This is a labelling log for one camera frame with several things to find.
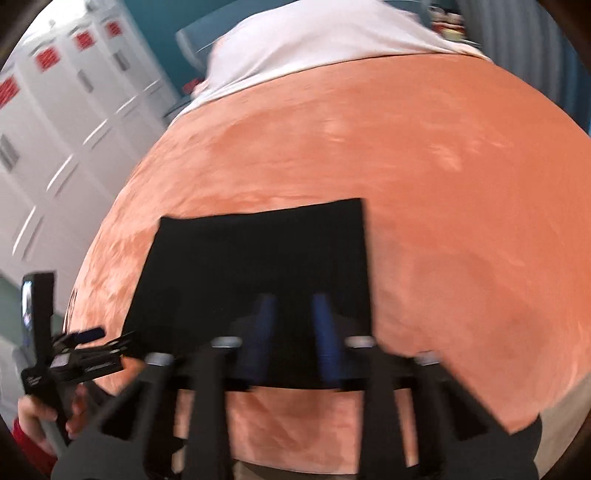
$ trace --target locker vent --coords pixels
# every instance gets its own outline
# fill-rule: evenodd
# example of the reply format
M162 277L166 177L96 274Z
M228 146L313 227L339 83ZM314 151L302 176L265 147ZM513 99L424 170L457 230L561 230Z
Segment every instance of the locker vent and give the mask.
M18 152L14 149L8 137L4 134L0 134L0 161L2 165L11 171L14 165L17 164L20 158Z
M119 50L113 53L113 58L122 72L129 70L129 62L125 58L125 55L123 55L122 51Z

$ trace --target locker door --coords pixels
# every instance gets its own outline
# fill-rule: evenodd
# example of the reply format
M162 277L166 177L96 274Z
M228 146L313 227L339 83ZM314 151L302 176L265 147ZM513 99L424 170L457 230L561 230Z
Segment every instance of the locker door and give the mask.
M26 87L16 69L0 76L0 89L9 87L13 95L0 106L0 144L4 145L0 155L12 158L11 177L38 200L67 161L69 152L47 131L38 115L38 105L23 91Z
M115 197L131 170L145 153L141 145L126 134L119 113L127 105L138 102L126 90L107 52L90 23L70 30L60 39L60 45L77 70L77 76L96 103L106 111L109 121L90 139L86 146L88 168L104 188Z
M99 37L91 23L84 23L64 35L60 46L77 71L88 94L96 98L107 116L114 115L134 94L125 90L112 62L101 51Z
M115 65L129 79L136 92L144 93L148 106L161 121L174 102L170 103L162 80L154 72L150 74L136 54L134 44L137 42L129 25L119 15L108 16L100 25Z
M129 79L136 91L143 92L152 80L125 38L123 26L118 17L110 17L100 23L113 62Z
M87 100L55 38L30 47L19 68L40 108L72 148L83 145L106 120Z

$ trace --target orange fabric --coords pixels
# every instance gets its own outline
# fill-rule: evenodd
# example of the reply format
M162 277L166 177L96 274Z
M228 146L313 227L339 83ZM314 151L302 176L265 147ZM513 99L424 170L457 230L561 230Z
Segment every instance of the orange fabric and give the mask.
M180 118L136 168L80 271L71 328L120 333L162 215L363 197L378 340L440 352L518 429L590 368L590 153L542 94L470 57L366 59L252 87ZM231 394L235 456L352 473L360 399Z

